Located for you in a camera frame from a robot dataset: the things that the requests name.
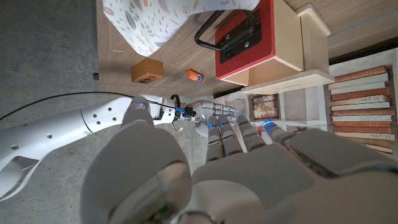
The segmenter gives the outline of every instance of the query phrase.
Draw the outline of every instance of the wire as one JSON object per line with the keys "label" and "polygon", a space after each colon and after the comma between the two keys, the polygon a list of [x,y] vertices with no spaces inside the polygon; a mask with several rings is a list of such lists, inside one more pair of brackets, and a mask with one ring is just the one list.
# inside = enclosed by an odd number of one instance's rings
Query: wire
{"label": "wire", "polygon": [[[16,112],[18,112],[18,111],[24,109],[24,108],[26,108],[26,107],[28,107],[28,106],[31,106],[31,105],[34,105],[34,104],[36,104],[36,103],[40,103],[40,102],[42,102],[42,101],[49,100],[49,99],[58,98],[58,97],[61,97],[61,96],[71,96],[71,95],[81,95],[81,94],[114,94],[114,95],[119,95],[119,96],[130,97],[130,98],[134,98],[134,97],[135,97],[135,96],[131,96],[131,95],[123,94],[123,93],[114,93],[114,92],[108,92],[108,91],[84,91],[84,92],[60,94],[60,95],[55,95],[55,96],[49,96],[49,97],[43,98],[43,99],[41,99],[41,100],[37,100],[37,101],[35,101],[35,102],[26,104],[25,106],[21,106],[20,108],[14,110],[14,111],[11,111],[10,113],[8,113],[8,114],[2,116],[2,117],[0,118],[0,121],[3,120],[4,118],[7,118],[8,116],[10,116],[10,115],[12,115],[12,114],[14,114],[14,113],[16,113]],[[149,103],[152,103],[152,104],[164,106],[164,107],[167,107],[167,108],[175,109],[175,107],[173,107],[173,106],[163,105],[163,104],[161,104],[161,103],[154,102],[154,101],[151,101],[151,100],[148,100],[148,102],[149,102]]]}

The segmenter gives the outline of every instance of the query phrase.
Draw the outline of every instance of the small bottle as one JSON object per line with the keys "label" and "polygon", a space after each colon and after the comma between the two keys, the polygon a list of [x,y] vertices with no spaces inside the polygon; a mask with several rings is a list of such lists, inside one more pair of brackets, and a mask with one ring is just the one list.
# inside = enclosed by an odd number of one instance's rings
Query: small bottle
{"label": "small bottle", "polygon": [[205,77],[202,74],[199,74],[193,70],[187,70],[187,78],[191,79],[191,80],[195,80],[201,83],[205,82]]}

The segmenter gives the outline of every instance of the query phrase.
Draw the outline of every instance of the white patterned cloth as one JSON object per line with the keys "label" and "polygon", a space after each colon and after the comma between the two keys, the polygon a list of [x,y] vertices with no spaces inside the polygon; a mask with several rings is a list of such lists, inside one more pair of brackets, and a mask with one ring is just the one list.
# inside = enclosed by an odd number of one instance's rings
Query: white patterned cloth
{"label": "white patterned cloth", "polygon": [[260,0],[103,0],[105,16],[140,55],[150,56],[192,14],[253,10]]}

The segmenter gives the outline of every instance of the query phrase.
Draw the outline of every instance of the metal handle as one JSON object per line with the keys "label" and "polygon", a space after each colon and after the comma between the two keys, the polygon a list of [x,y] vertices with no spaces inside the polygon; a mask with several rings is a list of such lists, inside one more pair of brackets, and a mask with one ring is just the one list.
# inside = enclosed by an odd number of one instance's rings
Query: metal handle
{"label": "metal handle", "polygon": [[215,11],[209,19],[204,23],[204,25],[198,30],[195,34],[195,42],[202,47],[206,47],[211,50],[217,50],[220,52],[228,51],[229,49],[233,48],[235,45],[239,44],[241,41],[247,39],[248,37],[252,36],[256,26],[258,25],[259,21],[255,17],[252,11],[244,10],[244,13],[250,23],[250,27],[247,29],[242,30],[239,35],[233,37],[232,39],[222,43],[221,45],[218,44],[211,44],[208,42],[204,42],[200,40],[200,37],[205,33],[205,31],[222,15],[224,11]]}

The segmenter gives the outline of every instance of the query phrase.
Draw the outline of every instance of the book spine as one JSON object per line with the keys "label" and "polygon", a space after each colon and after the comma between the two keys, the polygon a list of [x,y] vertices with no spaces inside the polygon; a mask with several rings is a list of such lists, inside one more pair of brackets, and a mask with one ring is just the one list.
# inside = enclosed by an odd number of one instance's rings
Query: book spine
{"label": "book spine", "polygon": [[338,133],[335,135],[342,137],[352,137],[352,138],[368,138],[368,139],[383,139],[395,141],[395,136],[393,134],[378,134],[378,133]]}
{"label": "book spine", "polygon": [[332,121],[392,121],[391,115],[334,116]]}
{"label": "book spine", "polygon": [[389,102],[383,103],[361,103],[358,105],[342,105],[342,106],[332,106],[332,111],[338,110],[359,110],[359,109],[379,109],[379,108],[390,108]]}
{"label": "book spine", "polygon": [[330,94],[340,94],[340,93],[352,93],[356,91],[364,91],[364,90],[376,90],[380,88],[385,88],[386,83],[383,82],[376,82],[376,83],[368,83],[363,85],[356,85],[344,88],[337,88],[330,90]]}
{"label": "book spine", "polygon": [[394,142],[393,141],[388,141],[388,140],[380,140],[380,139],[361,139],[361,138],[347,138],[351,141],[358,142],[360,144],[370,144],[373,146],[381,146],[381,147],[387,147],[389,149],[392,149]]}
{"label": "book spine", "polygon": [[332,111],[332,116],[395,115],[393,109],[360,109]]}
{"label": "book spine", "polygon": [[329,88],[329,90],[332,90],[332,89],[336,89],[336,88],[344,88],[344,87],[363,85],[363,84],[381,82],[381,81],[388,82],[388,73],[383,73],[380,75],[373,75],[373,76],[364,77],[364,78],[357,78],[357,79],[345,81],[345,82],[332,83],[332,84],[328,85],[328,88]]}
{"label": "book spine", "polygon": [[392,154],[392,149],[386,148],[386,147],[381,147],[381,146],[372,146],[369,144],[366,144],[366,147],[369,147],[371,149],[381,151],[381,152],[386,152],[386,153],[391,153]]}
{"label": "book spine", "polygon": [[367,96],[361,98],[355,98],[350,100],[340,100],[329,102],[329,106],[341,106],[341,105],[353,105],[353,104],[361,104],[361,103],[380,103],[380,102],[388,102],[389,98],[384,95],[378,96]]}
{"label": "book spine", "polygon": [[342,133],[378,133],[392,134],[391,128],[334,127],[335,132]]}
{"label": "book spine", "polygon": [[331,96],[331,100],[333,100],[333,101],[349,100],[349,99],[355,99],[355,98],[367,97],[367,96],[376,96],[376,95],[389,96],[390,89],[389,88],[381,88],[381,89],[375,89],[375,90],[356,91],[356,92],[352,92],[352,93],[334,94]]}
{"label": "book spine", "polygon": [[347,75],[342,75],[335,78],[335,82],[344,82],[349,80],[354,80],[357,78],[369,77],[372,75],[379,75],[387,72],[387,68],[384,66],[379,66],[375,68],[370,68],[366,70],[362,70],[359,72],[353,72]]}
{"label": "book spine", "polygon": [[335,121],[334,127],[391,128],[388,121]]}

